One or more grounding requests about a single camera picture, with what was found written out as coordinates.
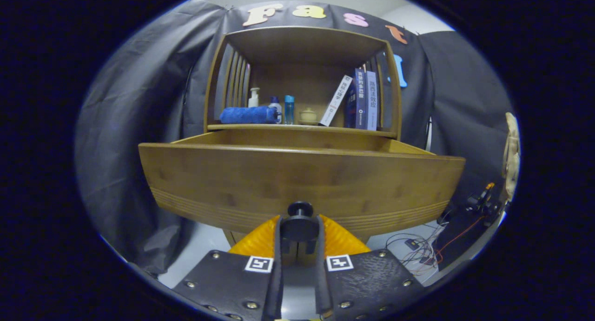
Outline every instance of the screw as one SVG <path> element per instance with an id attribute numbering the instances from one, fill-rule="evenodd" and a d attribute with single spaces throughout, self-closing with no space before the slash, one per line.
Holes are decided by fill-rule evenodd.
<path id="1" fill-rule="evenodd" d="M 249 301 L 246 302 L 246 308 L 248 309 L 257 309 L 258 308 L 258 304 L 253 302 L 253 301 Z"/>

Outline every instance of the orange gripper part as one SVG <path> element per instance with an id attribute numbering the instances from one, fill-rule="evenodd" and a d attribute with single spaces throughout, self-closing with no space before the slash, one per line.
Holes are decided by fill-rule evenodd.
<path id="1" fill-rule="evenodd" d="M 334 220 L 320 215 L 324 222 L 324 257 L 367 253 L 369 247 Z"/>
<path id="2" fill-rule="evenodd" d="M 265 221 L 234 245 L 229 253 L 244 256 L 274 257 L 275 227 L 280 215 Z"/>

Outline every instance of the book spine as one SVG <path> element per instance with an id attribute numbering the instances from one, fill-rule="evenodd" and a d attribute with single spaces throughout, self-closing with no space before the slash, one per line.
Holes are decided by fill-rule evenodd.
<path id="1" fill-rule="evenodd" d="M 347 92 L 347 101 L 345 103 L 345 128 L 355 128 L 355 98 L 354 84 L 351 84 L 349 86 L 349 91 Z"/>
<path id="2" fill-rule="evenodd" d="M 362 69 L 355 69 L 355 76 L 357 88 L 357 98 L 355 100 L 355 128 L 367 129 L 368 122 L 366 119 L 366 109 L 368 109 L 368 103 L 366 102 L 364 71 Z"/>
<path id="3" fill-rule="evenodd" d="M 337 112 L 338 107 L 341 105 L 345 93 L 349 89 L 349 84 L 351 84 L 351 80 L 353 80 L 353 78 L 349 77 L 348 75 L 345 75 L 343 77 L 343 80 L 338 85 L 337 90 L 333 95 L 333 99 L 331 99 L 331 102 L 327 107 L 327 111 L 325 111 L 323 118 L 320 120 L 320 124 L 327 127 L 331 124 L 331 121 L 333 121 L 333 117 Z"/>
<path id="4" fill-rule="evenodd" d="M 368 130 L 376 131 L 378 124 L 378 87 L 376 73 L 366 72 L 366 90 L 368 92 Z"/>

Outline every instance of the rolled towel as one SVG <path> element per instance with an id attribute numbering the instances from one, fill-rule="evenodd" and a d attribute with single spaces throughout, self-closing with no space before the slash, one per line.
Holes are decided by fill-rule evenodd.
<path id="1" fill-rule="evenodd" d="M 276 123 L 277 115 L 276 107 L 228 107 L 219 118 L 224 124 Z"/>

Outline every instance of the open drawer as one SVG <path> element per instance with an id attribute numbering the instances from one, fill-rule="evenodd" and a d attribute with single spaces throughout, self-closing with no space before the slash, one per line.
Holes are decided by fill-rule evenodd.
<path id="1" fill-rule="evenodd" d="M 436 219 L 465 159 L 437 156 L 381 136 L 321 127 L 238 128 L 174 143 L 141 143 L 160 207 L 248 233 L 295 201 L 367 240 Z"/>

